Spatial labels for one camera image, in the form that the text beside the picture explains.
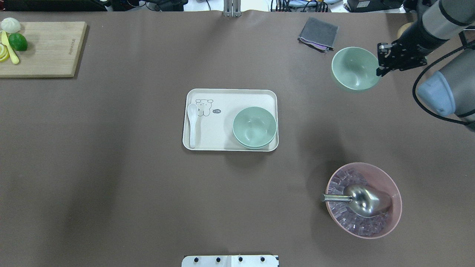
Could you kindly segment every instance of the stainless steel ice scoop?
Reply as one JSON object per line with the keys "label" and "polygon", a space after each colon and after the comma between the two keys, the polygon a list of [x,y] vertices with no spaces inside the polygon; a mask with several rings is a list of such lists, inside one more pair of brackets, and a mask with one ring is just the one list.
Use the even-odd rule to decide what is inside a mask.
{"label": "stainless steel ice scoop", "polygon": [[348,185],[343,194],[322,194],[320,200],[346,202],[352,211],[366,218],[388,211],[392,204],[391,196],[387,193],[361,184]]}

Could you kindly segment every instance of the blue plastic cap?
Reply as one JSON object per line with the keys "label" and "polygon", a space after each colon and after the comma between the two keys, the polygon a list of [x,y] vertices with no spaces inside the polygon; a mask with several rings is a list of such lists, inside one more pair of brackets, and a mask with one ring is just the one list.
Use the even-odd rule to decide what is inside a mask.
{"label": "blue plastic cap", "polygon": [[436,71],[427,81],[419,86],[417,95],[440,116],[455,112],[455,99],[450,85],[440,71]]}

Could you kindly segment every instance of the mint green bowl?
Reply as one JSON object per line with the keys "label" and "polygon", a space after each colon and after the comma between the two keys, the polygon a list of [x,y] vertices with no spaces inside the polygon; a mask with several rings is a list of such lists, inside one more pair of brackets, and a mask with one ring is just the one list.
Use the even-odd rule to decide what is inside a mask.
{"label": "mint green bowl", "polygon": [[261,107],[248,107],[241,110],[233,121],[233,134],[246,148],[259,149],[268,145],[277,133],[277,121]]}
{"label": "mint green bowl", "polygon": [[375,86],[378,59],[368,50],[348,47],[338,51],[332,59],[332,77],[339,88],[347,91],[364,91]]}

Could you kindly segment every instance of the bowl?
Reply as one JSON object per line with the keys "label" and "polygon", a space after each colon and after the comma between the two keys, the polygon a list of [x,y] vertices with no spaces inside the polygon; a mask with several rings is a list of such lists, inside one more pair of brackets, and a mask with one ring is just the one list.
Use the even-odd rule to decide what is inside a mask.
{"label": "bowl", "polygon": [[401,194],[399,193],[399,189],[394,183],[394,181],[391,179],[391,177],[381,170],[380,168],[368,164],[368,163],[363,163],[363,162],[353,162],[349,163],[345,166],[340,167],[335,171],[335,173],[332,175],[330,178],[330,181],[328,182],[328,185],[326,187],[325,193],[334,193],[334,192],[329,192],[330,184],[332,183],[332,180],[334,181],[335,177],[338,177],[338,175],[341,172],[347,172],[351,171],[354,169],[356,172],[362,174],[366,182],[368,183],[368,186],[380,190],[382,192],[385,192],[389,194],[392,198],[392,205],[388,212],[386,213],[386,216],[384,216],[384,220],[386,223],[386,226],[384,226],[378,233],[374,233],[370,236],[362,236],[355,234],[351,231],[349,231],[346,227],[344,227],[336,218],[336,216],[332,213],[330,203],[326,202],[326,207],[328,209],[328,212],[330,213],[330,216],[332,219],[346,232],[359,237],[359,238],[364,238],[364,239],[376,239],[376,238],[381,238],[383,236],[388,235],[391,233],[396,226],[399,223],[399,220],[401,219],[402,215],[402,199],[401,199]]}
{"label": "bowl", "polygon": [[252,106],[241,110],[233,121],[233,134],[246,148],[259,149],[276,136],[277,121],[266,109]]}
{"label": "bowl", "polygon": [[346,91],[364,91],[375,86],[378,59],[368,50],[348,47],[338,51],[332,59],[332,78],[339,88]]}

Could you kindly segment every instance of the green lime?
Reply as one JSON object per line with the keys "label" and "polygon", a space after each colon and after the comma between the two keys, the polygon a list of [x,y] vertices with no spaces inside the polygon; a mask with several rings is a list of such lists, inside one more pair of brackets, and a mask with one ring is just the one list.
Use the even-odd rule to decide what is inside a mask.
{"label": "green lime", "polygon": [[28,48],[28,42],[21,33],[12,33],[8,36],[8,42],[11,48],[16,51],[25,51]]}

